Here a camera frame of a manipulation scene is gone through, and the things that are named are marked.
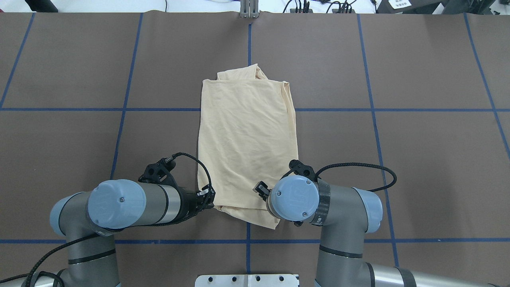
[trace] folded fabric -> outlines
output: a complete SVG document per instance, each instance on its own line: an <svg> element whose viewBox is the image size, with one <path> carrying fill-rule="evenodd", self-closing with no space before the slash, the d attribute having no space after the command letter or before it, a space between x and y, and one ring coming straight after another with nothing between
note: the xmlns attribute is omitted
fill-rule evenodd
<svg viewBox="0 0 510 287"><path fill-rule="evenodd" d="M279 219L252 189L260 180L274 186L297 156L288 82L269 80L257 64L203 81L198 159L211 175L216 209L275 229ZM207 184L201 169L198 184Z"/></svg>

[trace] brown table surface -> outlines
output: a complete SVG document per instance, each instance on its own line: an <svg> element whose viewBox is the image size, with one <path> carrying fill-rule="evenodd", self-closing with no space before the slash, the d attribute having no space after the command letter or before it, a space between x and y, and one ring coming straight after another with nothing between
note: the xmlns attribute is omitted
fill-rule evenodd
<svg viewBox="0 0 510 287"><path fill-rule="evenodd" d="M398 174L374 264L509 284L509 16L0 13L0 278L63 242L61 198L149 163L196 154L203 79L258 63L290 82L300 160ZM179 160L183 186L196 166ZM370 189L378 171L323 179ZM312 286L320 228L276 230L215 210L117 236L123 287L193 286L199 274L296 273ZM66 267L66 252L42 269Z"/></svg>

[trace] blue joint cap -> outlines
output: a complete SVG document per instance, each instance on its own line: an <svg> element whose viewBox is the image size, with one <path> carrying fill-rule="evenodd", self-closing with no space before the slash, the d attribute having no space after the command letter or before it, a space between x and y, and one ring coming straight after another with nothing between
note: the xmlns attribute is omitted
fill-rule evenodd
<svg viewBox="0 0 510 287"><path fill-rule="evenodd" d="M145 191L127 179L107 180L90 194L87 204L90 219L102 228L126 228L145 211Z"/></svg>
<svg viewBox="0 0 510 287"><path fill-rule="evenodd" d="M64 209L64 205L73 196L75 196L77 194L81 194L81 193L75 193L71 196L65 197L65 198L57 201L57 203L55 203L55 205L53 206L52 211L49 213L49 224L53 228L53 231L60 236L65 236L65 234L62 232L62 230L60 230L60 213Z"/></svg>
<svg viewBox="0 0 510 287"><path fill-rule="evenodd" d="M373 233L379 229L381 220L383 220L383 203L377 194L367 190L353 187L358 192L365 205L367 212L368 228L365 233Z"/></svg>
<svg viewBox="0 0 510 287"><path fill-rule="evenodd" d="M295 175L281 179L270 196L271 206L283 219L303 221L319 206L319 190L308 178Z"/></svg>

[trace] blue grid line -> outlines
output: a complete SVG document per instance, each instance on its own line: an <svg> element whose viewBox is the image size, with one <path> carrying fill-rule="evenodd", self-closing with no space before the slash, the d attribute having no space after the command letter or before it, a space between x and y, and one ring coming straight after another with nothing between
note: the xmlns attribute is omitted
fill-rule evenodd
<svg viewBox="0 0 510 287"><path fill-rule="evenodd" d="M65 240L55 239L0 239L0 244L63 244ZM212 240L116 240L116 244L159 244L159 245L180 245L180 244L246 244L244 239L212 239ZM319 239L260 239L249 240L250 244L319 244ZM365 239L366 244L377 243L493 243L510 242L508 237L480 237L480 238L382 238Z"/></svg>
<svg viewBox="0 0 510 287"><path fill-rule="evenodd" d="M251 23L248 24L248 66L251 66ZM251 274L251 223L246 222L246 273Z"/></svg>
<svg viewBox="0 0 510 287"><path fill-rule="evenodd" d="M173 111L200 112L200 108L0 108L0 111ZM296 108L297 112L510 112L510 109L436 109L436 108Z"/></svg>
<svg viewBox="0 0 510 287"><path fill-rule="evenodd" d="M380 141L379 141L379 131L377 129L377 119L375 117L375 108L374 108L374 100L373 100L373 97L372 97L372 86L370 85L370 77L369 77L369 74L368 74L368 64L367 64L367 55L365 53L365 43L363 41L363 30L361 28L361 18L360 18L360 15L357 14L358 16L358 29L360 31L360 42L361 42L361 52L363 54L363 64L365 66L365 77L366 77L366 80L367 80L367 88L368 88L368 98L370 100L370 108L371 108L371 111L372 111L372 122L374 124L374 132L375 132L375 142L377 144L377 154L379 156L379 164L384 166L384 162L383 162L383 154L382 154L382 151L381 151L381 146L380 146ZM382 173L382 180L384 182L384 185L386 185L386 175L385 175L385 172L384 171L381 171ZM389 223L389 226L390 226L390 236L391 236L391 239L393 240L392 241L392 248L393 248L393 259L395 261L395 266L399 266L399 263L398 263L398 252L397 252L397 245L396 243L394 242L395 240L395 231L393 229L393 218L392 218L392 215L391 215L391 206L390 206L390 197L388 195L388 190L385 189L385 197L386 197L386 210L387 210L387 214L388 214L388 223Z"/></svg>
<svg viewBox="0 0 510 287"><path fill-rule="evenodd" d="M2 111L122 111L122 108L2 108Z"/></svg>
<svg viewBox="0 0 510 287"><path fill-rule="evenodd" d="M126 95L124 97L124 106L122 108L122 116L120 117L119 133L117 134L117 142L115 144L115 153L113 155L112 171L110 172L110 179L113 179L115 168L117 167L117 157L119 155L120 137L122 135L122 128L124 127L124 119L126 116L126 108L128 107L129 92L131 89L131 79L133 78L133 70L135 69L136 51L138 48L138 40L140 39L140 30L142 28L143 13L140 13L140 20L138 21L138 31L136 33L135 47L133 49L133 58L131 60L131 68L129 71L129 78L127 79Z"/></svg>
<svg viewBox="0 0 510 287"><path fill-rule="evenodd" d="M251 274L251 223L246 223L246 273Z"/></svg>
<svg viewBox="0 0 510 287"><path fill-rule="evenodd" d="M471 48L473 48L473 54L476 59L476 64L478 65L478 69L480 70L481 79L483 80L483 85L485 86L485 91L487 92L487 96L489 97L489 102L491 102L491 107L494 112L494 118L496 118L496 123L498 125L499 133L501 135L501 139L503 139L503 145L505 146L505 149L506 149L506 154L508 156L508 159L510 159L510 149L508 148L508 142L506 141L505 133L503 132L503 127L501 126L501 122L499 121L499 116L496 111L496 106L494 105L494 100L492 99L491 91L489 90L489 85L487 84L485 74L483 73L483 69L480 64L480 59L478 58L478 53L476 52L475 43L473 41L473 36L471 35L471 28L469 27L467 13L464 13L464 21L466 22L466 28L468 30L469 41L471 42Z"/></svg>
<svg viewBox="0 0 510 287"><path fill-rule="evenodd" d="M16 55L16 60L14 60L14 64L12 65L12 70L5 84L4 94L2 95L2 99L0 100L0 108L4 105L5 98L7 97L7 91L9 90L9 85L11 84L12 77L14 76L14 72L16 71L16 66L18 65L19 57L21 57L21 52L23 51L23 47L25 46L25 42L29 36L30 28L32 27L32 23L34 22L35 13L32 13L32 17L30 17L30 22L27 27L27 31L25 31L25 36L23 37L23 41L21 41L21 45L19 46L18 55Z"/></svg>

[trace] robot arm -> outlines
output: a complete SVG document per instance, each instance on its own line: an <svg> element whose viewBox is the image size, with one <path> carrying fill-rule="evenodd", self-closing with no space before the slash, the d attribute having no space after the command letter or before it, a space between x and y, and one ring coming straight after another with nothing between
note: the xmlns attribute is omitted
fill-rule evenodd
<svg viewBox="0 0 510 287"><path fill-rule="evenodd" d="M68 269L57 274L66 287L120 287L113 234L134 226L180 223L213 206L210 181L198 191L177 185L170 171L180 155L204 167L193 156L175 154L148 165L139 182L107 180L91 192L74 194L54 205L50 224L55 233L65 236L67 244L79 241L67 247ZM38 277L29 275L0 286L58 286L51 278Z"/></svg>
<svg viewBox="0 0 510 287"><path fill-rule="evenodd" d="M264 182L253 190L273 216L297 226L303 222L322 226L316 287L494 286L364 262L365 233L375 232L383 218L379 197L355 187L330 185L297 160L289 167L291 171L272 190ZM297 175L287 177L291 172Z"/></svg>

